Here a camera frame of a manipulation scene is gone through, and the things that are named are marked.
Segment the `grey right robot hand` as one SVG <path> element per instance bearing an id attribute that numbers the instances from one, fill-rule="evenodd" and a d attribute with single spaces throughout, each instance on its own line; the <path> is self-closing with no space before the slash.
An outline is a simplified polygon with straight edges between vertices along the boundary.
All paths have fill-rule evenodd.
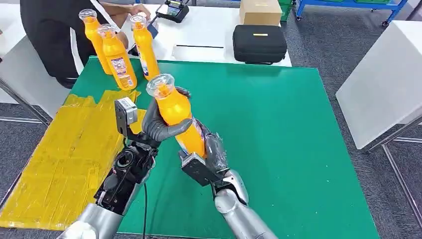
<path id="1" fill-rule="evenodd" d="M 197 121 L 200 126 L 205 140 L 206 166 L 212 172 L 221 172 L 228 168 L 227 154 L 223 145 L 223 140 L 219 134 L 213 133 L 202 124 L 199 120 Z"/>

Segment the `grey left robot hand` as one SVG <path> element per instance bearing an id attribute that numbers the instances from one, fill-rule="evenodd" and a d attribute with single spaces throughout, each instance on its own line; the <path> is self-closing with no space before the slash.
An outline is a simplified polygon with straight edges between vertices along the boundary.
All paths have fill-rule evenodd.
<path id="1" fill-rule="evenodd" d="M 193 123 L 191 118 L 186 118 L 180 123 L 168 126 L 162 118 L 156 99 L 153 97 L 142 120 L 142 131 L 157 142 L 184 133 Z"/>

